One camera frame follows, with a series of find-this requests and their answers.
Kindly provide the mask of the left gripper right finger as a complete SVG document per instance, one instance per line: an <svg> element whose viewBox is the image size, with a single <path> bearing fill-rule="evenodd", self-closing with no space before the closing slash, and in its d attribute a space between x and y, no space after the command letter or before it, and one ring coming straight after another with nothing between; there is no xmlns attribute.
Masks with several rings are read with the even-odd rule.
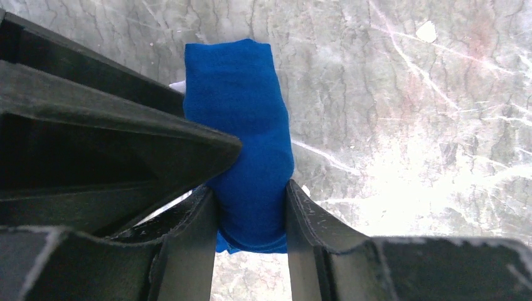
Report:
<svg viewBox="0 0 532 301"><path fill-rule="evenodd" d="M531 250L482 237L366 236L289 181L293 300L530 300Z"/></svg>

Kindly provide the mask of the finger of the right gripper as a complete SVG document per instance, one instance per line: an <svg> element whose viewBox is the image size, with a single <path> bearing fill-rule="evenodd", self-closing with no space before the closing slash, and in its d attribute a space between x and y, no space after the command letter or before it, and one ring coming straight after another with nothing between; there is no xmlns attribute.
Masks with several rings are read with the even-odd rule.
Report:
<svg viewBox="0 0 532 301"><path fill-rule="evenodd" d="M234 136L1 62L1 224L119 224L228 169Z"/></svg>
<svg viewBox="0 0 532 301"><path fill-rule="evenodd" d="M182 94L4 9L1 59L171 115L184 115Z"/></svg>

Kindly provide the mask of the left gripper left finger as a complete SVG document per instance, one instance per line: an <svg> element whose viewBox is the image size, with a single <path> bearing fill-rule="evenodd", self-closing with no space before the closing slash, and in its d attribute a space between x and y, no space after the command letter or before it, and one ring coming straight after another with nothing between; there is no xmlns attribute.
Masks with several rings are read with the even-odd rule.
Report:
<svg viewBox="0 0 532 301"><path fill-rule="evenodd" d="M218 227L207 187L108 239L1 228L2 300L208 300Z"/></svg>

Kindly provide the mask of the blue underwear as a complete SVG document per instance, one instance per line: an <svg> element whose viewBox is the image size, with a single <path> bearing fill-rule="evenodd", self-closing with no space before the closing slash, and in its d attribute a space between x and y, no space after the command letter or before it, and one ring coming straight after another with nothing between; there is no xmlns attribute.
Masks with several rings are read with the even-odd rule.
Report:
<svg viewBox="0 0 532 301"><path fill-rule="evenodd" d="M236 136L242 149L206 184L219 200L218 253L286 253L285 187L294 173L289 114L272 49L251 39L184 49L186 119Z"/></svg>

